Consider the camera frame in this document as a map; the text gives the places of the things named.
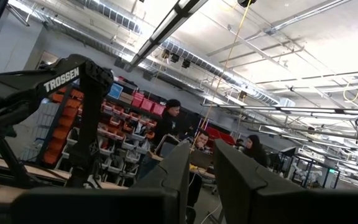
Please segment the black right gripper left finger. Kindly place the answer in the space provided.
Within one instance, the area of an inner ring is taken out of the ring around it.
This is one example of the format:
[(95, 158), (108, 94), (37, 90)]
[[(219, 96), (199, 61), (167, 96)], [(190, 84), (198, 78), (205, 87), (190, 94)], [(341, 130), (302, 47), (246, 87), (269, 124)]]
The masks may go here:
[(124, 190), (43, 187), (11, 204), (16, 224), (186, 222), (190, 143), (183, 141), (145, 177)]

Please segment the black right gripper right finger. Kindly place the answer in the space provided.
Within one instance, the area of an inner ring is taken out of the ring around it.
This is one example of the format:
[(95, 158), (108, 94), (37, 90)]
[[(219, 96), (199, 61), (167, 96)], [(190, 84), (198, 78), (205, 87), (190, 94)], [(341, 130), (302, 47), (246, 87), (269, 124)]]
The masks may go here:
[(214, 142), (214, 175), (227, 223), (358, 224), (358, 190), (305, 189), (222, 139)]

